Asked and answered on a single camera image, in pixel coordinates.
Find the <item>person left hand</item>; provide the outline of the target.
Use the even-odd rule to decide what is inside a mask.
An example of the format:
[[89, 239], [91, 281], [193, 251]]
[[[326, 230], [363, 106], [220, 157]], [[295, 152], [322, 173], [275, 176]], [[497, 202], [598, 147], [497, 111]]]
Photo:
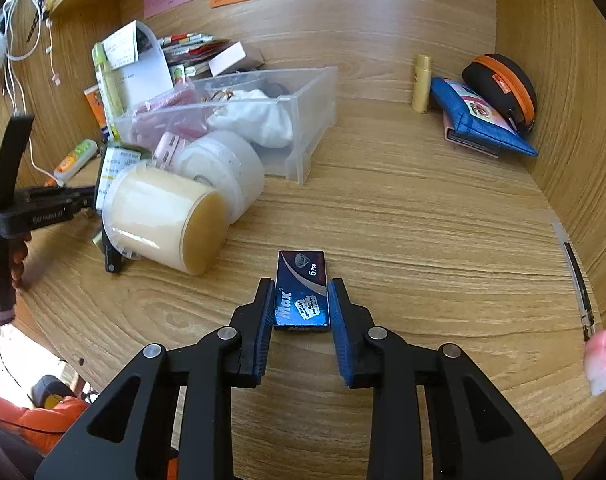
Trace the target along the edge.
[[10, 240], [0, 238], [0, 326], [15, 318], [16, 291], [21, 288], [30, 240], [30, 233], [20, 234]]

